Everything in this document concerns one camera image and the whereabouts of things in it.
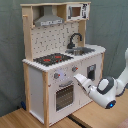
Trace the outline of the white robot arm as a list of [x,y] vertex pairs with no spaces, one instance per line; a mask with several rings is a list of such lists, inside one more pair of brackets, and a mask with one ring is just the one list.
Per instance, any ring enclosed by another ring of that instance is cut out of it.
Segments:
[[128,84],[128,49],[125,52],[125,60],[126,67],[117,79],[104,77],[98,85],[95,85],[91,79],[82,74],[77,74],[74,78],[89,98],[101,107],[110,109],[116,104],[116,98],[124,93]]

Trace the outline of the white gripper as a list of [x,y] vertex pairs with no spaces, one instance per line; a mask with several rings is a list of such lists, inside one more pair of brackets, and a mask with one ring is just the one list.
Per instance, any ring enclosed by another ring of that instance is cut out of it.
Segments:
[[77,80],[79,86],[86,92],[89,93],[90,89],[93,85],[93,82],[91,79],[87,79],[85,76],[81,74],[77,74],[74,76],[74,78]]

